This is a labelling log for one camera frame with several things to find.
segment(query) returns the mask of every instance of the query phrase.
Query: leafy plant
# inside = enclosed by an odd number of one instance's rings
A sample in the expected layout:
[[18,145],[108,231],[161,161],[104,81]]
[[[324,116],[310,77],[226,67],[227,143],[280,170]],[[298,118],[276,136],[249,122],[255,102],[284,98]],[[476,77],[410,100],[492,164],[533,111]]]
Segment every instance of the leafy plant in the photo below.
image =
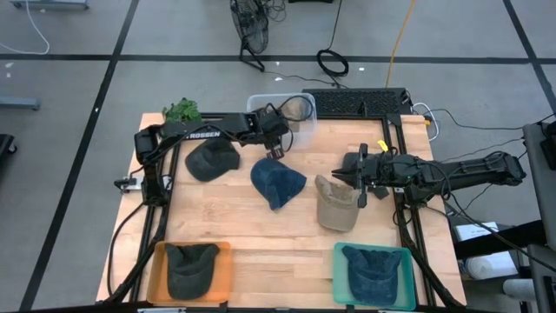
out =
[[182,98],[178,104],[171,104],[170,108],[164,107],[162,114],[166,122],[200,122],[201,113],[197,109],[197,102]]

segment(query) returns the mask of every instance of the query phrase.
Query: orange tray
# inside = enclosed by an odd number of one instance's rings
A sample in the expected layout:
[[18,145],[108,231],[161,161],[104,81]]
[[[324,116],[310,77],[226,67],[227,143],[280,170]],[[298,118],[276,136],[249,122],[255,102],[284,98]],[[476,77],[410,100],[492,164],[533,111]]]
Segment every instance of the orange tray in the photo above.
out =
[[190,305],[192,303],[224,303],[228,301],[232,288],[232,249],[229,243],[214,243],[220,248],[215,258],[215,272],[208,292],[193,300],[176,300],[168,293],[168,256],[164,244],[170,243],[178,247],[184,247],[198,243],[172,243],[159,242],[155,246],[153,264],[150,269],[149,288],[147,289],[147,301],[154,305],[176,306]]

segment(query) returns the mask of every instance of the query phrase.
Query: wooden tabletop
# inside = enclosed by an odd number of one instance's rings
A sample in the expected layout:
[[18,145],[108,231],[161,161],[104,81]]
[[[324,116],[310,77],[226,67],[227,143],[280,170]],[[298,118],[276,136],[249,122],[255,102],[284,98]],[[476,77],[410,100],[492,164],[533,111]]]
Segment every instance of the wooden tabletop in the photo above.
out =
[[[402,121],[407,153],[431,160],[432,152],[423,117],[403,116]],[[161,114],[143,114],[140,129],[155,123],[162,123]],[[394,128],[391,132],[396,145]],[[332,296],[334,244],[351,242],[400,246],[398,229],[392,222],[394,200],[392,196],[378,200],[369,195],[368,205],[361,210],[352,231],[340,233],[328,230],[316,222],[314,178],[321,174],[337,182],[330,171],[341,167],[346,152],[356,152],[360,143],[368,143],[369,153],[380,152],[377,142],[381,139],[383,134],[378,121],[319,120],[311,147],[290,151],[281,159],[288,167],[306,176],[307,184],[302,193],[277,211],[270,210],[268,202],[249,178],[255,162],[265,157],[262,145],[241,148],[234,143],[242,158],[240,169],[231,170],[209,183],[200,183],[189,174],[183,159],[201,141],[184,142],[176,172],[166,240],[231,243],[235,276],[229,307],[345,308],[335,303]],[[129,170],[138,167],[134,154]],[[122,196],[116,227],[141,201],[139,192]],[[429,206],[444,211],[438,197],[431,200]],[[146,209],[134,216],[116,240],[113,289],[136,262],[145,212]],[[446,218],[431,210],[420,210],[420,220],[431,268],[455,299],[466,303]],[[139,299],[145,299],[149,271],[150,263],[143,272]],[[419,300],[424,304],[422,276],[415,262],[414,272]],[[107,296],[105,266],[97,299]],[[192,303],[190,306],[206,305]]]

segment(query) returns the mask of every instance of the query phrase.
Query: gray floor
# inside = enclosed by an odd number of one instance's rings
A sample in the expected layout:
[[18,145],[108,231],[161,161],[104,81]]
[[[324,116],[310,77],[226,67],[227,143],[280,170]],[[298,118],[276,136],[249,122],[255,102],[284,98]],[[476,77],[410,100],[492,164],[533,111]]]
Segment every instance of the gray floor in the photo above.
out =
[[[111,54],[131,0],[95,0],[87,11],[33,11],[56,54]],[[550,30],[551,0],[512,0],[538,57],[556,57]],[[346,0],[334,50],[346,56],[388,56],[408,1]],[[296,3],[288,19],[270,24],[267,55],[313,55],[328,46],[335,4]],[[24,10],[0,2],[0,42],[43,49]],[[223,0],[141,0],[123,54],[234,55],[238,38]],[[526,57],[498,0],[421,0],[398,49],[404,57]],[[40,111],[0,110],[0,132],[17,136],[19,151],[0,181],[0,311],[17,310],[44,236],[62,194],[108,62],[0,61],[0,95],[40,97]],[[316,63],[266,63],[288,75],[328,79]],[[386,63],[351,63],[349,87],[381,87]],[[556,83],[556,65],[543,70]],[[126,173],[141,114],[160,111],[181,97],[202,111],[245,110],[254,94],[327,88],[298,80],[275,81],[238,62],[120,62],[100,111],[60,234],[33,306],[93,303],[103,270],[120,195],[112,181]],[[414,102],[446,108],[461,122],[517,127],[552,110],[530,64],[398,63],[391,86],[406,87]],[[508,139],[519,131],[463,130],[439,112],[437,159],[458,156]],[[515,155],[521,143],[503,148]],[[522,159],[528,171],[526,156]],[[458,191],[467,203],[480,188]],[[469,209],[481,220],[520,224],[539,218],[530,179],[519,187],[493,187]],[[496,288],[467,286],[470,306],[519,311]]]

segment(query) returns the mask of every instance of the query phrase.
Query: teal bin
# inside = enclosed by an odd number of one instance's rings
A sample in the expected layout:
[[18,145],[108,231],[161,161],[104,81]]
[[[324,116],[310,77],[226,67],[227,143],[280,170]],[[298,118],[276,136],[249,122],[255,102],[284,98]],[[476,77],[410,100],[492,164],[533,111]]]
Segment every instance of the teal bin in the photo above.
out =
[[334,274],[333,274],[333,291],[334,300],[341,304],[352,305],[367,305],[374,306],[373,303],[363,303],[354,298],[349,289],[348,281],[348,259],[341,252],[343,247],[350,246],[358,250],[368,251],[400,251],[401,262],[398,266],[398,296],[392,306],[381,307],[380,309],[391,310],[414,310],[415,303],[415,288],[414,288],[414,269],[411,258],[411,252],[406,248],[395,248],[385,246],[373,246],[367,244],[357,243],[337,243],[334,246]]

